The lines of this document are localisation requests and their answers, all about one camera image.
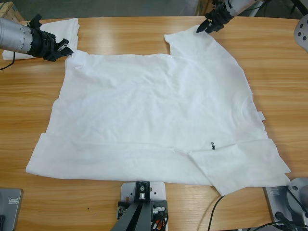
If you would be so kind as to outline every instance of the metal cylinder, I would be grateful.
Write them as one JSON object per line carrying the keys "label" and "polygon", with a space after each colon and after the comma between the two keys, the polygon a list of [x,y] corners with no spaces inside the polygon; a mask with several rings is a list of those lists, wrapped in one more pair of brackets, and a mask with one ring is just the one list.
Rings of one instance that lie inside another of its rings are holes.
{"label": "metal cylinder", "polygon": [[32,39],[29,27],[0,18],[0,49],[27,53]]}
{"label": "metal cylinder", "polygon": [[140,193],[140,194],[139,194],[139,199],[140,199],[140,200],[144,200],[144,199],[145,199],[145,193],[143,193],[143,192]]}

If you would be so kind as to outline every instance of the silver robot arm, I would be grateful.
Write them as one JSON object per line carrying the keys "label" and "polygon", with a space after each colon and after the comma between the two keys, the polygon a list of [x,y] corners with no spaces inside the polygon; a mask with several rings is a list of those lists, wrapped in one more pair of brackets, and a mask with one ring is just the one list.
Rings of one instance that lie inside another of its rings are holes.
{"label": "silver robot arm", "polygon": [[73,53],[68,40],[56,42],[56,36],[40,30],[41,16],[36,15],[27,26],[0,18],[0,49],[43,57],[56,61]]}

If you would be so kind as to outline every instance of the white cloth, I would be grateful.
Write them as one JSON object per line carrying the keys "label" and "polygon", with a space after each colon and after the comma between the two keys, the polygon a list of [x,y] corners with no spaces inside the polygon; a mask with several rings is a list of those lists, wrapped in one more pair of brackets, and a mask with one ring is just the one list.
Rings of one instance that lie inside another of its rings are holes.
{"label": "white cloth", "polygon": [[264,131],[243,70],[196,28],[165,36],[171,55],[67,58],[26,171],[214,185],[222,195],[287,185],[290,170]]}
{"label": "white cloth", "polygon": [[[79,30],[78,19],[68,19],[68,20],[61,20],[52,23],[43,24],[40,29],[42,31],[49,32],[56,36],[56,42],[62,41],[62,39],[68,40],[68,47],[75,51],[77,50],[78,44],[78,30]],[[4,60],[11,60],[13,59],[13,52],[12,51],[3,51],[2,57]],[[35,58],[29,54],[22,54],[22,53],[15,53],[15,59],[31,59]]]}

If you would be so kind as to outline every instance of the black cable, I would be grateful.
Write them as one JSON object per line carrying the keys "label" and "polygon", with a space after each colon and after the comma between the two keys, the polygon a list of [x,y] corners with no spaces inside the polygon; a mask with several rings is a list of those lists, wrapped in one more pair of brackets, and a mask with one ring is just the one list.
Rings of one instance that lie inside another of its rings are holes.
{"label": "black cable", "polygon": [[163,226],[162,229],[161,229],[162,231],[165,231],[165,230],[166,230],[166,226],[167,226],[168,220],[169,220],[169,215],[168,215],[168,213],[167,213],[167,218],[166,218],[165,224],[164,224],[164,226]]}
{"label": "black cable", "polygon": [[213,219],[213,215],[214,215],[214,210],[217,206],[217,204],[221,201],[221,199],[223,198],[224,196],[221,196],[215,203],[214,207],[213,207],[213,210],[212,210],[212,213],[211,213],[211,218],[210,218],[210,221],[208,223],[208,228],[207,228],[207,231],[210,231],[210,228],[211,228],[211,223],[212,223],[212,219]]}
{"label": "black cable", "polygon": [[159,227],[160,223],[162,223],[162,227],[161,227],[161,229],[159,229],[159,230],[160,230],[160,231],[164,231],[164,230],[166,229],[168,219],[169,219],[168,213],[165,213],[164,215],[159,216],[159,217],[152,223],[152,225],[151,225],[151,230],[153,230],[154,225],[155,225],[156,222],[159,220],[159,223],[156,224],[156,228],[155,228],[153,231],[157,231],[157,230],[158,230],[158,227]]}
{"label": "black cable", "polygon": [[5,68],[8,68],[9,66],[12,66],[14,63],[15,63],[15,52],[13,53],[13,61],[9,65],[7,65],[3,68],[0,68],[0,71],[4,70]]}
{"label": "black cable", "polygon": [[291,194],[291,196],[294,198],[294,200],[299,204],[299,206],[302,208],[302,210],[305,212],[305,216],[308,216],[308,211],[306,208],[297,200],[297,198],[293,195],[293,193],[288,189],[288,193]]}

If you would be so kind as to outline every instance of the bolt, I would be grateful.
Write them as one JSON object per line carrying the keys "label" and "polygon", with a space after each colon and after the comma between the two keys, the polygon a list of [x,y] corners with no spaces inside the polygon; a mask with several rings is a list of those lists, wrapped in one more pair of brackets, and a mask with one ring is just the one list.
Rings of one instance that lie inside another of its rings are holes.
{"label": "bolt", "polygon": [[145,197],[145,193],[142,192],[142,193],[139,194],[139,199],[140,200],[144,200],[144,197]]}

